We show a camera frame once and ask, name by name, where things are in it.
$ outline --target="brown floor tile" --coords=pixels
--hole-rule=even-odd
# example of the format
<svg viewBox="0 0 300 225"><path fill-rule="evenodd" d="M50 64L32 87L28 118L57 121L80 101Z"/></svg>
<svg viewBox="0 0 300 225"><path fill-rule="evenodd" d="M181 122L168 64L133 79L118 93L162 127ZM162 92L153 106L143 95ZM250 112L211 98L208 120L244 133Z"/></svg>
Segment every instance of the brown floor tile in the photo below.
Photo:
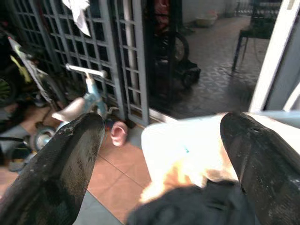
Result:
<svg viewBox="0 0 300 225"><path fill-rule="evenodd" d="M123 175L98 200L123 224L128 213L137 205L143 188Z"/></svg>
<svg viewBox="0 0 300 225"><path fill-rule="evenodd" d="M143 188L147 187L151 182L145 158L142 157L125 173Z"/></svg>
<svg viewBox="0 0 300 225"><path fill-rule="evenodd" d="M99 154L124 173L143 158L142 150L130 143L122 147L113 146L106 149L105 153L100 151Z"/></svg>
<svg viewBox="0 0 300 225"><path fill-rule="evenodd" d="M0 166L0 198L17 176L16 172L10 172L6 167Z"/></svg>
<svg viewBox="0 0 300 225"><path fill-rule="evenodd" d="M29 133L34 134L36 132L35 123L42 121L43 117L48 112L49 107L44 108L37 108L36 106L29 106L25 113L24 121L21 122L21 126ZM51 126L51 127L57 127L60 124L60 121L52 118L53 110L48 113L44 125L45 126Z"/></svg>
<svg viewBox="0 0 300 225"><path fill-rule="evenodd" d="M90 179L88 190L99 198L101 194L109 189L118 178L123 175L117 168L98 156Z"/></svg>
<svg viewBox="0 0 300 225"><path fill-rule="evenodd" d="M4 107L4 110L7 112L7 113L12 113L16 108L17 108L18 104L17 103L13 103L11 105L8 105L6 107Z"/></svg>

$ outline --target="black chair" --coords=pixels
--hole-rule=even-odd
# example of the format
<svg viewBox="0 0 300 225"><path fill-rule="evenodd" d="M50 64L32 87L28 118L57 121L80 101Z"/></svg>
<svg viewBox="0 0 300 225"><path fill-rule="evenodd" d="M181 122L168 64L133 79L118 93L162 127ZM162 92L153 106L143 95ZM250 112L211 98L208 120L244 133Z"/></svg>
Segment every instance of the black chair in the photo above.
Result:
<svg viewBox="0 0 300 225"><path fill-rule="evenodd" d="M252 3L252 15L250 25L240 30L238 44L236 46L231 75L235 72L236 64L240 54L243 38L246 38L242 61L245 57L248 39L270 39L275 21L281 5L281 0L254 0Z"/></svg>

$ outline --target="wall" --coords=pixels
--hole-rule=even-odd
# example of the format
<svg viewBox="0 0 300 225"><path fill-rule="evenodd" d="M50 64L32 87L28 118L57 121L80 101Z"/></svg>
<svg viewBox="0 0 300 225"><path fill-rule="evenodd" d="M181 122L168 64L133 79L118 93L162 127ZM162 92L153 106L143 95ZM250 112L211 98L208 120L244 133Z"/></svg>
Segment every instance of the wall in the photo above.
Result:
<svg viewBox="0 0 300 225"><path fill-rule="evenodd" d="M194 21L197 17L204 16L209 11L219 15L233 12L237 2L247 4L251 0L182 0L183 23Z"/></svg>

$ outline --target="metal gate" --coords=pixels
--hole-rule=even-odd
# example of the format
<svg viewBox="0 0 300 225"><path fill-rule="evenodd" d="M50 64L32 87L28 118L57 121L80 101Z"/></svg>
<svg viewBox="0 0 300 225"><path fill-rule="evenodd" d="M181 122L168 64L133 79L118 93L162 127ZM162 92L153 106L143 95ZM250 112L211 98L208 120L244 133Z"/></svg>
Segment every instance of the metal gate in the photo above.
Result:
<svg viewBox="0 0 300 225"><path fill-rule="evenodd" d="M94 77L106 102L119 108L119 117L148 125L149 107L143 43L141 0L91 0L85 11L91 37L74 24L72 12L61 0L13 0L13 21L23 41L46 50L48 72L64 71L82 82L65 64L105 70Z"/></svg>

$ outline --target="white pipe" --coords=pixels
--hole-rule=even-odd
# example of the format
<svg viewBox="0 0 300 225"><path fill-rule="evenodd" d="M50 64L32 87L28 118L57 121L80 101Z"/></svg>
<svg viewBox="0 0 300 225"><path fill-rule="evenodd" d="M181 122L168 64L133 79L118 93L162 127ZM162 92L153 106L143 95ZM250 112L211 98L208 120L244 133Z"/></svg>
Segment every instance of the white pipe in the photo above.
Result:
<svg viewBox="0 0 300 225"><path fill-rule="evenodd" d="M297 87L294 89L294 91L291 93L290 97L285 103L285 106L283 107L283 110L288 112L292 109L292 106L297 101L298 97L300 96L300 82L297 85Z"/></svg>
<svg viewBox="0 0 300 225"><path fill-rule="evenodd" d="M125 21L131 21L132 20L132 4L131 0L123 0L123 9L124 9L124 20ZM132 24L126 23L125 24L125 31L126 31L126 40L127 40L127 46L134 47L135 41L134 41L134 29L132 27ZM136 69L136 52L132 49L128 49L128 61L129 61L129 67L131 69ZM132 88L139 89L138 86L138 79L136 77L135 72L130 71L130 78L131 78L131 84ZM136 105L140 105L140 98L138 96L138 93L133 91L133 101Z"/></svg>
<svg viewBox="0 0 300 225"><path fill-rule="evenodd" d="M98 71L98 70L88 69L88 68L84 68L84 67L72 66L68 63L66 64L66 68L67 68L67 70L75 70L75 71L79 71L79 72L84 72L86 74L99 75L102 78L107 77L107 72L105 70Z"/></svg>

